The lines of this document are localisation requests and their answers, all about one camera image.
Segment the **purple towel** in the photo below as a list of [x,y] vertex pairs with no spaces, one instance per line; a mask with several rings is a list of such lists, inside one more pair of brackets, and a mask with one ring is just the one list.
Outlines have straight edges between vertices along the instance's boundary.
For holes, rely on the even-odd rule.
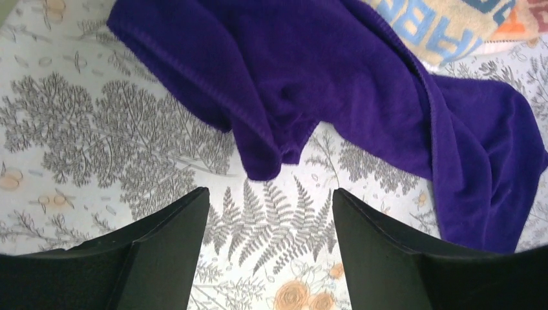
[[547,168],[510,85],[429,74],[359,1],[117,1],[111,32],[197,118],[235,137],[252,180],[296,164],[320,122],[433,183],[442,239],[515,251]]

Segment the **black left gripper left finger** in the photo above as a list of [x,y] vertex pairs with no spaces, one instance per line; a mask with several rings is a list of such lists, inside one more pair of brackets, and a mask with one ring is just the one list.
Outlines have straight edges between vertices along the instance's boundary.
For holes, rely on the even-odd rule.
[[186,309],[209,190],[71,249],[1,256],[2,309]]

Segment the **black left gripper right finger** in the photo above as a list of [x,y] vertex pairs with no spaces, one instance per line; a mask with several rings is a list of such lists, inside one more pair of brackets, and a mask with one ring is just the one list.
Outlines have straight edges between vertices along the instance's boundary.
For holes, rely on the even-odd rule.
[[445,242],[344,189],[332,210],[355,310],[546,309],[547,248],[495,254]]

